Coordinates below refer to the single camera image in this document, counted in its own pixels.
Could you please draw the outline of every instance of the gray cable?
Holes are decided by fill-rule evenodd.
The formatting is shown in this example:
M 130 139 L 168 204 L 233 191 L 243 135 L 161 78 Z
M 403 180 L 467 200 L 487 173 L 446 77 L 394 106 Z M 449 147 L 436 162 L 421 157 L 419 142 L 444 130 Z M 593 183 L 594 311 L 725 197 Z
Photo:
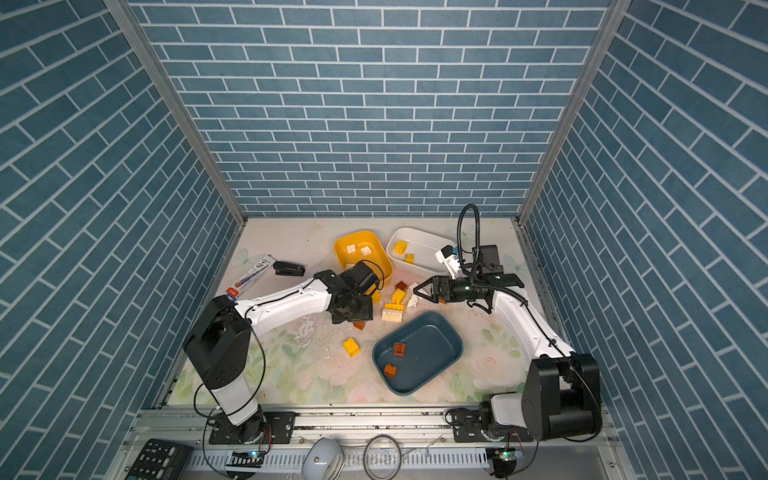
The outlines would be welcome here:
M 368 454 L 368 450 L 371 448 L 371 445 L 378 439 L 389 440 L 395 445 L 395 448 L 397 449 L 397 468 L 395 468 L 395 471 L 392 472 L 392 474 L 386 477 L 375 476 L 373 473 L 371 473 L 370 469 L 368 468 L 368 464 L 366 463 L 366 456 Z M 368 478 L 370 478 L 371 480 L 392 480 L 400 472 L 400 465 L 402 465 L 402 452 L 400 452 L 400 445 L 398 445 L 395 439 L 393 439 L 389 435 L 377 435 L 373 437 L 368 441 L 368 444 L 366 445 L 366 449 L 362 452 L 362 469 L 365 470 L 366 475 L 368 475 Z

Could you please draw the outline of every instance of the blue brick wallpaper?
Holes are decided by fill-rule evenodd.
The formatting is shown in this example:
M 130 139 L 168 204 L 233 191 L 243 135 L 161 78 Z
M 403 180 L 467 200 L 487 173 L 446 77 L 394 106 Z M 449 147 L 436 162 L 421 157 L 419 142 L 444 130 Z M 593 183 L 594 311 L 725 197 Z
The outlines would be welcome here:
M 0 478 L 91 478 L 236 226 L 101 0 L 0 12 Z
M 131 2 L 252 217 L 515 214 L 607 4 Z
M 767 26 L 634 0 L 528 224 L 638 478 L 768 478 Z

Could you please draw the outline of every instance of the plastic tray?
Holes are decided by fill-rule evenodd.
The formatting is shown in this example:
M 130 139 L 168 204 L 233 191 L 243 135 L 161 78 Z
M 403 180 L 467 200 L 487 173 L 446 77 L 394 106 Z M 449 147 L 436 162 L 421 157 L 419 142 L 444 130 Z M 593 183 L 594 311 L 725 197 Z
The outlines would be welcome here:
M 413 263 L 406 262 L 405 255 L 395 253 L 395 245 L 400 240 L 408 242 L 406 253 L 413 254 Z M 417 273 L 423 276 L 448 275 L 448 269 L 445 265 L 438 262 L 435 258 L 435 252 L 444 246 L 456 246 L 456 242 L 448 238 L 440 237 L 432 233 L 422 232 L 411 227 L 399 228 L 389 239 L 386 246 L 386 254 L 395 264 L 403 269 Z
M 405 343 L 405 356 L 392 353 L 395 343 Z M 437 312 L 426 312 L 376 342 L 373 363 L 389 389 L 406 396 L 440 375 L 463 352 L 464 343 L 448 320 Z M 393 379 L 384 375 L 387 363 L 397 367 Z
M 353 243 L 355 244 L 355 253 L 347 253 L 346 246 L 352 245 Z M 369 255 L 363 255 L 360 251 L 363 247 L 370 248 L 371 253 Z M 384 286 L 389 285 L 389 279 L 392 278 L 392 262 L 390 262 L 389 258 L 386 256 L 384 247 L 382 247 L 382 243 L 375 233 L 368 230 L 361 230 L 345 235 L 333 244 L 333 251 L 336 253 L 336 259 L 338 259 L 339 264 L 341 265 L 341 270 L 346 270 L 347 264 L 354 265 L 363 259 L 370 260 L 382 267 L 384 272 Z M 381 273 L 378 268 L 371 265 L 369 265 L 369 267 L 376 272 L 377 277 L 381 278 Z

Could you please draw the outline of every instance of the black cable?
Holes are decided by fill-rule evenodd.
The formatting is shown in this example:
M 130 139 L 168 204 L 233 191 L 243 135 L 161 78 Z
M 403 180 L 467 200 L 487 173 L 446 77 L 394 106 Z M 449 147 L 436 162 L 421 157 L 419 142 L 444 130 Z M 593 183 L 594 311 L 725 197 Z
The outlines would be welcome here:
M 573 362 L 569 362 L 569 363 L 571 365 L 571 370 L 574 371 L 576 376 L 581 380 L 581 384 L 584 385 L 584 387 L 586 387 L 587 391 L 589 392 L 589 396 L 592 397 L 592 402 L 594 402 L 595 406 L 599 407 L 600 404 L 598 403 L 597 398 L 595 398 L 594 393 L 592 392 L 592 389 L 589 388 L 589 385 L 587 385 L 587 383 L 584 381 L 584 379 L 581 377 L 581 375 L 579 375 L 579 372 L 576 370 L 576 367 L 574 367 Z M 593 413 L 592 414 L 592 429 L 594 430 L 595 427 L 597 427 L 597 426 L 598 426 L 598 423 L 595 421 L 594 413 Z M 570 439 L 568 437 L 563 437 L 563 438 L 568 440 L 569 442 L 584 443 L 584 442 L 589 442 L 590 440 L 594 439 L 598 435 L 600 435 L 600 432 L 595 432 L 592 435 L 588 436 L 586 439 Z
M 305 286 L 302 286 L 301 288 L 307 288 L 308 286 L 312 285 L 312 282 L 314 282 L 315 280 L 317 280 L 317 278 L 313 278 L 313 279 L 311 279 L 311 280 L 310 280 L 310 282 L 309 282 L 308 284 L 306 284 Z M 250 311 L 251 311 L 251 309 L 253 309 L 253 308 L 256 308 L 257 306 L 267 305 L 268 303 L 275 303 L 275 302 L 279 302 L 279 301 L 281 301 L 281 300 L 285 300 L 286 298 L 288 298 L 289 296 L 293 295 L 294 293 L 296 293 L 296 291 L 290 292 L 290 293 L 288 293 L 288 294 L 286 294 L 286 295 L 283 295 L 283 296 L 281 296 L 280 298 L 276 298 L 276 299 L 274 299 L 274 300 L 267 300 L 266 302 L 257 303 L 256 305 L 253 305 L 252 307 L 250 307 L 250 308 L 249 308 L 249 309 L 246 311 L 246 315 L 248 314 L 248 312 L 250 312 Z
M 370 263 L 371 265 L 373 265 L 376 268 L 378 268 L 379 272 L 382 273 L 382 279 L 379 282 L 376 282 L 376 288 L 373 290 L 373 292 L 375 292 L 377 290 L 381 290 L 382 288 L 384 288 L 384 270 L 382 269 L 382 267 L 380 267 L 377 263 L 372 262 L 371 260 L 362 259 L 360 261 L 364 262 L 364 263 Z
M 199 387 L 197 387 L 197 390 L 194 391 L 194 396 L 192 397 L 192 408 L 194 409 L 195 413 L 197 413 L 199 416 L 203 417 L 204 419 L 207 418 L 207 415 L 203 415 L 200 413 L 200 410 L 197 409 L 197 393 L 205 386 L 205 382 L 201 383 Z
M 208 460 L 208 455 L 205 454 L 205 432 L 208 429 L 208 422 L 210 422 L 210 416 L 213 415 L 214 412 L 216 412 L 216 409 L 211 410 L 210 413 L 208 414 L 208 417 L 205 418 L 205 426 L 203 427 L 203 460 L 205 460 L 206 465 L 208 465 L 208 467 L 210 467 L 211 470 L 213 470 L 214 472 L 216 472 L 217 474 L 221 475 L 224 478 L 228 478 L 229 480 L 232 480 L 232 477 L 230 477 L 229 475 L 216 470 L 214 466 L 210 464 L 210 461 Z
M 470 272 L 467 272 L 467 268 L 464 266 L 464 254 L 462 253 L 464 251 L 462 249 L 462 222 L 468 210 L 472 210 L 475 215 L 475 251 L 472 253 L 472 270 Z M 469 277 L 469 283 L 472 285 L 475 282 L 475 268 L 480 258 L 480 210 L 478 210 L 475 204 L 466 204 L 458 215 L 458 222 L 456 223 L 456 249 L 459 268 Z
M 464 258 L 462 255 L 462 252 L 464 251 L 462 249 L 462 221 L 464 220 L 464 216 L 466 215 L 467 211 L 472 209 L 475 214 L 475 251 L 472 253 L 472 270 L 467 274 L 467 269 L 464 267 Z M 469 287 L 478 290 L 481 288 L 488 289 L 488 290 L 495 290 L 498 292 L 506 293 L 509 296 L 515 298 L 517 301 L 520 302 L 522 306 L 525 306 L 525 309 L 528 311 L 528 315 L 531 317 L 531 319 L 534 321 L 538 329 L 541 331 L 541 333 L 544 335 L 544 338 L 546 338 L 547 343 L 549 346 L 554 347 L 560 355 L 562 355 L 564 358 L 568 360 L 568 365 L 571 367 L 571 370 L 576 374 L 576 376 L 581 380 L 582 385 L 587 389 L 587 392 L 589 392 L 590 397 L 592 397 L 592 402 L 596 406 L 600 406 L 600 403 L 597 401 L 597 397 L 594 396 L 594 393 L 592 392 L 592 389 L 589 387 L 589 385 L 584 381 L 584 379 L 581 377 L 579 372 L 576 370 L 576 367 L 574 366 L 574 363 L 572 359 L 570 359 L 569 355 L 565 355 L 562 350 L 560 350 L 560 347 L 558 347 L 558 343 L 556 339 L 551 338 L 544 330 L 544 328 L 541 327 L 539 322 L 536 320 L 536 317 L 534 316 L 533 312 L 530 308 L 528 308 L 528 300 L 525 299 L 524 296 L 522 296 L 520 293 L 515 292 L 514 290 L 510 290 L 509 288 L 506 288 L 504 286 L 496 286 L 496 285 L 488 285 L 488 284 L 482 284 L 482 283 L 476 283 L 476 270 L 477 270 L 477 263 L 479 260 L 479 254 L 480 254 L 480 212 L 476 205 L 474 204 L 467 204 L 462 209 L 462 212 L 458 215 L 458 222 L 456 224 L 456 246 L 458 247 L 458 264 L 462 269 L 462 272 L 464 272 L 465 275 L 469 277 Z M 485 307 L 478 303 L 471 304 L 467 300 L 467 305 L 470 307 L 472 306 L 478 306 L 482 308 L 485 311 L 488 311 Z M 594 430 L 595 427 L 597 427 L 597 421 L 594 419 L 594 413 L 592 415 L 592 429 Z M 586 439 L 570 439 L 568 437 L 563 437 L 564 439 L 568 440 L 569 442 L 576 442 L 576 443 L 583 443 L 583 442 L 589 442 L 590 440 L 594 439 L 600 434 L 600 432 L 593 433 L 590 437 Z
M 248 313 L 251 310 L 253 310 L 254 308 L 256 308 L 257 306 L 259 306 L 259 305 L 253 305 L 248 310 L 246 310 L 245 314 L 243 315 L 243 318 L 248 320 L 248 318 L 247 318 L 248 317 Z M 253 338 L 256 339 L 256 343 L 259 344 L 259 349 L 261 350 L 261 357 L 262 357 L 261 379 L 259 380 L 259 385 L 253 391 L 253 394 L 250 396 L 248 401 L 245 402 L 240 408 L 238 408 L 234 412 L 228 413 L 228 414 L 225 413 L 225 415 L 227 417 L 229 417 L 230 415 L 234 415 L 234 414 L 238 413 L 240 410 L 242 410 L 245 407 L 247 407 L 248 404 L 251 403 L 251 401 L 254 398 L 256 398 L 256 394 L 259 392 L 259 389 L 261 388 L 261 384 L 264 381 L 264 375 L 266 374 L 266 353 L 264 353 L 264 347 L 261 345 L 261 340 L 259 340 L 259 336 L 256 334 L 256 329 L 253 328 L 253 324 L 250 321 L 248 323 L 249 323 L 249 326 L 250 326 L 250 331 L 253 333 Z M 200 414 L 200 411 L 197 410 L 197 393 L 200 391 L 200 388 L 202 388 L 203 385 L 205 385 L 205 384 L 201 383 L 200 386 L 197 387 L 197 390 L 195 390 L 195 393 L 194 393 L 194 397 L 192 398 L 192 407 L 194 408 L 194 411 L 197 412 L 198 415 L 202 415 L 202 414 Z M 205 460 L 206 465 L 208 465 L 211 470 L 213 470 L 214 472 L 218 473 L 219 475 L 222 475 L 223 477 L 227 477 L 227 478 L 229 478 L 231 480 L 231 477 L 229 475 L 225 475 L 224 473 L 221 473 L 218 470 L 216 470 L 214 468 L 214 466 L 210 464 L 210 462 L 208 461 L 208 457 L 205 454 L 205 436 L 206 436 L 206 431 L 207 431 L 207 428 L 208 428 L 208 422 L 210 422 L 210 416 L 213 415 L 214 412 L 216 412 L 217 408 L 214 408 L 213 410 L 211 410 L 210 413 L 208 414 L 208 416 L 206 416 L 206 418 L 205 418 L 205 426 L 203 427 L 203 460 Z M 272 442 L 272 435 L 270 433 L 270 446 L 267 447 L 267 451 L 264 452 L 265 454 L 268 453 L 269 450 L 271 450 L 271 448 L 272 448 L 271 442 Z
M 507 478 L 509 478 L 509 477 L 511 477 L 511 476 L 513 476 L 513 475 L 517 475 L 517 474 L 518 474 L 518 473 L 520 473 L 520 472 L 524 472 L 525 470 L 528 470 L 528 468 L 529 468 L 531 465 L 533 465 L 533 461 L 536 459 L 536 452 L 538 452 L 538 441 L 536 442 L 536 448 L 535 448 L 535 449 L 534 449 L 534 451 L 533 451 L 533 456 L 531 457 L 531 461 L 530 461 L 530 462 L 528 462 L 527 464 L 525 464 L 525 467 L 523 467 L 523 468 L 520 468 L 519 470 L 515 470 L 514 472 L 512 472 L 511 474 L 509 474 L 509 475 L 507 476 Z

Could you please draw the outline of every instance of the orange lego brick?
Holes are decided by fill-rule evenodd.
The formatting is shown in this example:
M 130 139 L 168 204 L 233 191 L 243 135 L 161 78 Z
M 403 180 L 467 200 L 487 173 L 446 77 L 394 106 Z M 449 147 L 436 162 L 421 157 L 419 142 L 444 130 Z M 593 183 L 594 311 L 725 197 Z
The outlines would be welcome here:
M 397 367 L 387 363 L 384 367 L 384 375 L 388 376 L 390 379 L 393 379 L 395 378 L 395 373 L 397 373 Z

